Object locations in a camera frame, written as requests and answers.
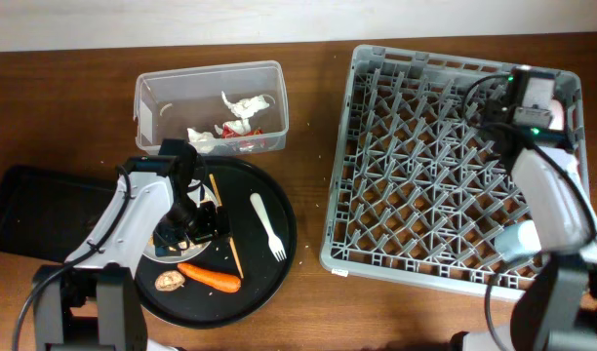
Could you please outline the pink plastic bowl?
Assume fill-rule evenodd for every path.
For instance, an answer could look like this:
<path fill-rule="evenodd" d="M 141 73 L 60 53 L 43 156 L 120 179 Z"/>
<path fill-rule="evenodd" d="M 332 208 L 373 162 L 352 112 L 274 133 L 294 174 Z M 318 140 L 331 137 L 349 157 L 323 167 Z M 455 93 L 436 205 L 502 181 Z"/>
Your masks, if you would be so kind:
<path fill-rule="evenodd" d="M 549 130 L 562 131 L 565 127 L 565 112 L 561 102 L 554 96 L 555 81 L 545 78 L 530 78 L 524 102 L 527 107 L 548 110 L 551 119 Z"/>

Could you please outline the grey plate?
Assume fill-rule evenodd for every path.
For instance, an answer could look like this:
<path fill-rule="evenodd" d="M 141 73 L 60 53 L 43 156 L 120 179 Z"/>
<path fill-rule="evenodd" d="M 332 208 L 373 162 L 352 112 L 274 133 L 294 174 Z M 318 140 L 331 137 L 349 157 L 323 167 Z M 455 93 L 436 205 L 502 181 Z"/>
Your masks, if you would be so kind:
<path fill-rule="evenodd" d="M 196 205 L 200 205 L 201 203 L 207 202 L 211 202 L 214 205 L 218 204 L 218 199 L 214 191 L 210 187 L 204 185 L 203 193 L 203 199 L 200 199 L 200 196 L 196 192 L 190 192 L 188 196 L 195 202 Z M 163 264 L 173 264 L 188 261 L 201 254 L 205 249 L 207 249 L 210 246 L 210 242 L 204 244 L 191 244 L 185 251 L 178 252 L 177 255 L 157 256 L 155 254 L 155 246 L 152 243 L 152 239 L 153 237 L 150 237 L 146 247 L 144 248 L 143 256 L 152 261 Z"/>

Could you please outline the white tissue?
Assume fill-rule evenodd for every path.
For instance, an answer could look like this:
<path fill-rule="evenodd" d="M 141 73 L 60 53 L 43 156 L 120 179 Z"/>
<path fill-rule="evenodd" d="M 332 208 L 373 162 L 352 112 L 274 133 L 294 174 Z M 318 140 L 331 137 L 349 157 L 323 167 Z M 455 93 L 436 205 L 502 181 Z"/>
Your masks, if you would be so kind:
<path fill-rule="evenodd" d="M 187 128 L 187 139 L 189 143 L 201 154 L 210 154 L 218 146 L 217 138 L 210 132 L 197 132 L 193 128 Z"/>

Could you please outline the white plastic fork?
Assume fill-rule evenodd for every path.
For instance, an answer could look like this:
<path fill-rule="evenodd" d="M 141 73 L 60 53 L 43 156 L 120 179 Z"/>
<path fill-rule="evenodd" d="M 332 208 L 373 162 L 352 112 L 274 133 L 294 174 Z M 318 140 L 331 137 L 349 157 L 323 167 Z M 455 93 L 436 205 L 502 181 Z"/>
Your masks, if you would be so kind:
<path fill-rule="evenodd" d="M 271 253 L 277 261 L 285 260 L 287 258 L 285 248 L 281 239 L 274 233 L 270 218 L 260 195 L 258 193 L 252 193 L 250 195 L 250 201 L 267 235 L 268 246 Z"/>

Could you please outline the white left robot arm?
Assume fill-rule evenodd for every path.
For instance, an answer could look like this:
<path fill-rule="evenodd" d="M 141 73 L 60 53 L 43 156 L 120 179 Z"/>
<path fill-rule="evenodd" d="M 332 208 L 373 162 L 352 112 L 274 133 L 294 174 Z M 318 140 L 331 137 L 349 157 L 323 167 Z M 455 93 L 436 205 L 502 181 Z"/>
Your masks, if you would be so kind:
<path fill-rule="evenodd" d="M 23 312 L 34 318 L 39 350 L 160 350 L 149 338 L 135 285 L 157 227 L 196 244 L 225 238 L 230 222 L 219 200 L 195 201 L 200 158 L 184 139 L 166 139 L 156 156 L 118 167 L 114 196 L 85 241 L 61 266 L 43 265 Z"/>

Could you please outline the light blue plastic cup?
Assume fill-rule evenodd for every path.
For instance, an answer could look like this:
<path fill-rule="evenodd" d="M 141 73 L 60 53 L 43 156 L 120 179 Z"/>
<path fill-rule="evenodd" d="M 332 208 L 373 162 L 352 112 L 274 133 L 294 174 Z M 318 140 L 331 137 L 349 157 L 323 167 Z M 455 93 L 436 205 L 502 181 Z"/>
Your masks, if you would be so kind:
<path fill-rule="evenodd" d="M 537 228 L 530 219 L 505 227 L 495 237 L 494 246 L 505 263 L 512 263 L 541 251 Z"/>

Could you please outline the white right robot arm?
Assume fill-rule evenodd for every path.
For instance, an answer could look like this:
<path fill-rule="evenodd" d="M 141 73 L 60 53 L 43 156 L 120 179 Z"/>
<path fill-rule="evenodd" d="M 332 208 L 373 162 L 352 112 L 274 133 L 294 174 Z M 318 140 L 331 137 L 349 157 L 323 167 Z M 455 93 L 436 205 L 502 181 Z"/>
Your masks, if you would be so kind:
<path fill-rule="evenodd" d="M 523 194 L 531 219 L 497 238 L 507 261 L 484 297 L 485 332 L 461 331 L 452 350 L 597 350 L 597 215 L 578 171 L 577 139 L 557 98 L 557 75 L 527 65 L 503 74 L 506 92 L 489 98 L 476 129 Z M 494 285 L 534 257 L 547 259 L 516 303 L 510 323 L 495 326 Z"/>

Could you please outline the red foil wrapper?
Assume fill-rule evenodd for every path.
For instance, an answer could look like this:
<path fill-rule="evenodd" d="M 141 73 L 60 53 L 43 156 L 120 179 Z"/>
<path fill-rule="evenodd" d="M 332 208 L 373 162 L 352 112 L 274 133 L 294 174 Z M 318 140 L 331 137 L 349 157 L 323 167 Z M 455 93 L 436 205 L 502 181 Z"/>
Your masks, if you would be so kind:
<path fill-rule="evenodd" d="M 254 131 L 249 131 L 247 133 L 239 133 L 236 132 L 229 127 L 226 127 L 222 130 L 221 137 L 222 138 L 235 138 L 235 137 L 252 137 L 258 136 L 262 134 L 261 129 L 255 129 Z M 234 149 L 239 149 L 240 151 L 251 151 L 255 148 L 256 143 L 254 141 L 239 141 L 237 145 L 233 145 Z"/>

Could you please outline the white napkin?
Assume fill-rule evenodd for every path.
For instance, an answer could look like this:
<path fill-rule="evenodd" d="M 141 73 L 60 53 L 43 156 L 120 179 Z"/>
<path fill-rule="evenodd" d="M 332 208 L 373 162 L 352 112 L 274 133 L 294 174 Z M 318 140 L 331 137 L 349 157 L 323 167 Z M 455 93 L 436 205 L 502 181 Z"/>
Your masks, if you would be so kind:
<path fill-rule="evenodd" d="M 270 103 L 265 100 L 265 97 L 263 95 L 250 98 L 243 98 L 237 102 L 230 102 L 225 92 L 222 92 L 221 98 L 224 105 L 229 109 L 229 111 L 241 120 L 249 119 L 255 116 L 259 111 L 264 110 L 270 106 Z"/>

